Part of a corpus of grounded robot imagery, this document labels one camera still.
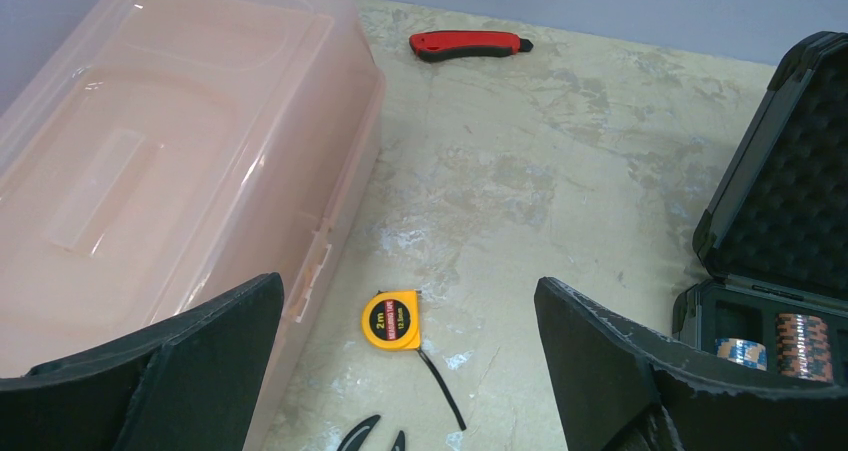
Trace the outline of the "orange black chip stack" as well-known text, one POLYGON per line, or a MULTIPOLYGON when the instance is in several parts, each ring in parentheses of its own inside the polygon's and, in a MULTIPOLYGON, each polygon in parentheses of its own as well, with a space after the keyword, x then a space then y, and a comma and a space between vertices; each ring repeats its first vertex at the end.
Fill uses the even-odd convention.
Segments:
POLYGON ((776 317, 777 367, 781 375, 834 383, 826 322, 812 315, 781 313, 776 317))

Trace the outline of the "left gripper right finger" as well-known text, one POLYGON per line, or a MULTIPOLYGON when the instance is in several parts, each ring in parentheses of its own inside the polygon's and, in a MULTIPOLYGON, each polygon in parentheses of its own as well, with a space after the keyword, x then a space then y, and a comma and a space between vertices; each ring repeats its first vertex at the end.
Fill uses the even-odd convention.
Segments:
POLYGON ((843 387, 748 368, 541 278, 534 305, 571 450, 843 450, 843 387))

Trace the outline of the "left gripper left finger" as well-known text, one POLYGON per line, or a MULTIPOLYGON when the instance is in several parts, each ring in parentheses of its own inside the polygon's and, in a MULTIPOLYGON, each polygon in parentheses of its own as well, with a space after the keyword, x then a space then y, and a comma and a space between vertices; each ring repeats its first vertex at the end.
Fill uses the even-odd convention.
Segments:
POLYGON ((276 273, 1 382, 5 450, 239 450, 284 304, 276 273))

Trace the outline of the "black poker set case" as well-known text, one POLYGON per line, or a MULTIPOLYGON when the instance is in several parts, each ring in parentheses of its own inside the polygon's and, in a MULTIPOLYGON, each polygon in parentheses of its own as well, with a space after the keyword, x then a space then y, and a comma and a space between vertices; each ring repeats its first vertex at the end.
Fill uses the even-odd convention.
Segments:
POLYGON ((781 59, 692 238, 707 278, 675 300, 672 334, 715 353, 763 344, 776 317, 828 326, 834 383, 847 383, 847 36, 820 31, 781 59))

